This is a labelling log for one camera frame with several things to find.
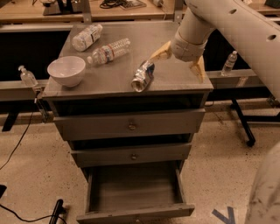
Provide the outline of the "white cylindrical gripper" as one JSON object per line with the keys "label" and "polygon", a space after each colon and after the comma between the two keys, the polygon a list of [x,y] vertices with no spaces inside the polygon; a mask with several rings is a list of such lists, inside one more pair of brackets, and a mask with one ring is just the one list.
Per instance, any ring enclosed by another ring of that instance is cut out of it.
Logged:
{"label": "white cylindrical gripper", "polygon": [[168,41],[158,48],[150,57],[150,62],[158,60],[168,60],[172,54],[179,60],[184,62],[193,61],[190,65],[190,69],[194,75],[197,76],[200,83],[205,79],[205,64],[204,59],[201,56],[205,50],[207,42],[201,44],[193,44],[189,41],[183,40],[179,31],[176,32],[171,42]]}

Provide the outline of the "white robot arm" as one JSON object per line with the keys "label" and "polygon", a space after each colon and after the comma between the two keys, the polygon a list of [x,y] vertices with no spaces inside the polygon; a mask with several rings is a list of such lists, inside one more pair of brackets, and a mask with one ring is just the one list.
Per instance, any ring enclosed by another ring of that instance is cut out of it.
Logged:
{"label": "white robot arm", "polygon": [[[151,61],[175,56],[201,64],[208,37],[218,30],[262,83],[280,98],[280,28],[242,0],[185,0],[185,16],[171,41]],[[280,142],[262,161],[251,188],[244,224],[280,224]]]}

